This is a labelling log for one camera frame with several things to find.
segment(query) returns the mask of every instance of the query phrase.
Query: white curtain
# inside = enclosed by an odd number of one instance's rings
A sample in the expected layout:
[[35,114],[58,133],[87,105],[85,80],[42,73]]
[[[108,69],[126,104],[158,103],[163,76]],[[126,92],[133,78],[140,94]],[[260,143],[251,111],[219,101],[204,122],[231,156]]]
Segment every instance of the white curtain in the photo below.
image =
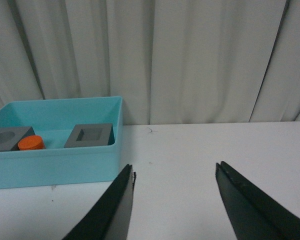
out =
[[300,0],[285,6],[0,0],[0,107],[119,95],[125,124],[300,120]]

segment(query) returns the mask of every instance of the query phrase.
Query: blue plastic bin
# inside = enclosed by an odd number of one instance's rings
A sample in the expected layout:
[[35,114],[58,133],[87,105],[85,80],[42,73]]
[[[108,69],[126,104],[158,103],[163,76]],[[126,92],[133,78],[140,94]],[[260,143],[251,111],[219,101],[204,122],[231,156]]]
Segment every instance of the blue plastic bin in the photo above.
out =
[[[114,144],[63,148],[76,124],[112,123]],[[14,101],[0,128],[32,126],[46,149],[0,152],[0,189],[112,181],[119,173],[122,98]]]

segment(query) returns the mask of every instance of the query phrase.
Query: gray block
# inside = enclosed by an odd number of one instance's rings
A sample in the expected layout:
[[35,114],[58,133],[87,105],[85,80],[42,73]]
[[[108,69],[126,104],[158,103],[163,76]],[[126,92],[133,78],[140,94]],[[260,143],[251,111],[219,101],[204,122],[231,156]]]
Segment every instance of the gray block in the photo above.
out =
[[107,146],[115,143],[112,123],[77,124],[64,148]]
[[30,135],[35,135],[32,126],[1,127],[0,152],[19,150],[18,142]]

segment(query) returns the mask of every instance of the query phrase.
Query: white table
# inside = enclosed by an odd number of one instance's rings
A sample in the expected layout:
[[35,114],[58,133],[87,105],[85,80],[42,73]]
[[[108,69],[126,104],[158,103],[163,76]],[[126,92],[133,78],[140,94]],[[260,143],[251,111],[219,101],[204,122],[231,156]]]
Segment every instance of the white table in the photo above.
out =
[[[235,240],[215,179],[226,161],[300,217],[300,122],[125,126],[137,172],[128,240]],[[0,190],[0,240],[59,240],[110,182]]]

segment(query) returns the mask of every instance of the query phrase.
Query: orange cylinder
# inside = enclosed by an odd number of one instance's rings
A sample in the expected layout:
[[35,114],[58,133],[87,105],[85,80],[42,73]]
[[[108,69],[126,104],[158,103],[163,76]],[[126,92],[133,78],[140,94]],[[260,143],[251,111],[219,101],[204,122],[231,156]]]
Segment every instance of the orange cylinder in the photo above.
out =
[[31,135],[23,138],[18,142],[18,147],[20,150],[36,150],[46,148],[42,137],[38,135]]

